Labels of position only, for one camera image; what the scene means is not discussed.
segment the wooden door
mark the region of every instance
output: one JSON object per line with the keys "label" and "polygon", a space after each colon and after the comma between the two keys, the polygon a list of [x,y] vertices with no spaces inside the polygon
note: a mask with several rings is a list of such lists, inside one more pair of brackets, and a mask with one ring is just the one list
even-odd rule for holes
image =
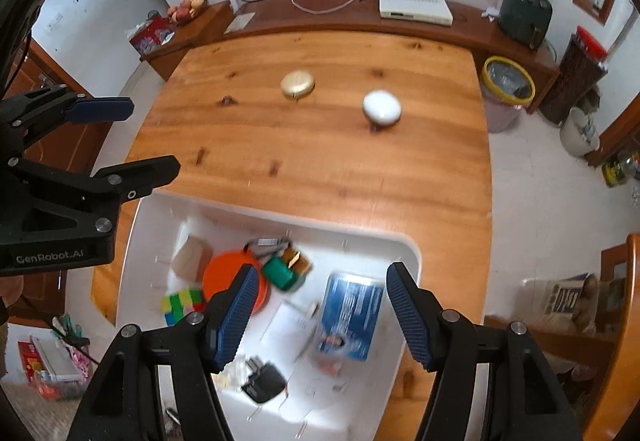
{"label": "wooden door", "polygon": [[599,166],[613,154],[628,147],[640,148],[640,94],[600,135],[600,148],[588,153],[585,158],[591,166]]}
{"label": "wooden door", "polygon": [[[18,51],[14,68],[22,56]],[[66,84],[77,92],[87,91],[63,71],[44,50],[32,42],[30,51],[5,98],[48,85]],[[71,172],[91,172],[111,124],[73,125],[65,123],[24,152],[24,157]],[[66,271],[24,277],[23,294],[41,312],[60,315],[65,311]],[[9,309],[10,322],[42,326],[40,316],[18,300]]]}

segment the red box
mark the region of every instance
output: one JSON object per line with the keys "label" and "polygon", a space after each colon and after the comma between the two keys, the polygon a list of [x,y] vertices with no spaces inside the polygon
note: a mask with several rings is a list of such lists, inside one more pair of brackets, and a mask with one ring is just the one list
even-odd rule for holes
{"label": "red box", "polygon": [[166,18],[155,16],[143,24],[129,39],[129,43],[138,53],[146,55],[167,42],[168,37],[173,33],[174,28]]}
{"label": "red box", "polygon": [[18,342],[18,352],[20,353],[20,361],[22,368],[27,375],[29,383],[33,382],[36,371],[43,371],[44,364],[42,358],[31,342]]}

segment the blue package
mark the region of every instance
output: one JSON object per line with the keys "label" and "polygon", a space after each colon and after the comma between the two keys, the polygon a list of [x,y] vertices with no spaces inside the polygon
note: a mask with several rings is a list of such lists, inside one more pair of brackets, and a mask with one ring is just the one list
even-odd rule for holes
{"label": "blue package", "polygon": [[332,273],[316,330],[318,351],[324,355],[366,360],[383,294],[381,281]]}

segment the blue gripper pad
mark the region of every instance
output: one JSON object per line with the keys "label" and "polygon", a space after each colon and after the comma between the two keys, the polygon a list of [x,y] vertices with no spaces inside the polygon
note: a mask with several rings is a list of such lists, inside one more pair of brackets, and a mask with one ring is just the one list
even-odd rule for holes
{"label": "blue gripper pad", "polygon": [[84,98],[65,112],[65,119],[73,124],[125,121],[133,109],[131,98]]}
{"label": "blue gripper pad", "polygon": [[[233,294],[236,290],[238,281],[234,279],[227,291]],[[218,328],[218,341],[216,346],[216,355],[214,363],[219,366],[220,370],[233,361],[244,335],[244,330],[249,322],[249,317],[254,309],[255,301],[258,297],[259,276],[258,270],[251,267],[240,287],[237,289],[231,304],[226,311],[226,315]]]}
{"label": "blue gripper pad", "polygon": [[429,370],[433,361],[433,355],[429,348],[429,329],[421,318],[420,313],[418,313],[409,290],[400,277],[395,264],[390,265],[386,270],[386,292],[396,312],[402,334],[404,334],[412,357],[414,357],[415,361],[421,363],[423,368]]}

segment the yellow rim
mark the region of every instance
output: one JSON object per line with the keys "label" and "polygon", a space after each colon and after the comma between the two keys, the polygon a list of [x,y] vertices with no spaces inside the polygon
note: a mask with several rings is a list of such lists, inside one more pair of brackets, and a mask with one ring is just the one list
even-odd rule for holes
{"label": "yellow rim", "polygon": [[[494,81],[492,81],[491,77],[489,76],[489,72],[487,71],[487,67],[493,62],[502,62],[503,64],[508,64],[511,67],[518,69],[518,71],[520,71],[522,75],[527,79],[527,82],[529,82],[529,86],[531,87],[531,96],[529,98],[516,98],[515,96],[507,94],[500,87],[494,84]],[[489,90],[492,93],[498,96],[498,98],[504,101],[504,103],[508,103],[510,105],[528,105],[536,96],[536,84],[533,83],[533,80],[531,79],[531,76],[529,76],[529,73],[519,63],[514,62],[513,60],[510,60],[508,58],[504,58],[503,56],[489,56],[489,58],[487,58],[484,66],[482,66],[482,81],[487,87],[489,87]]]}

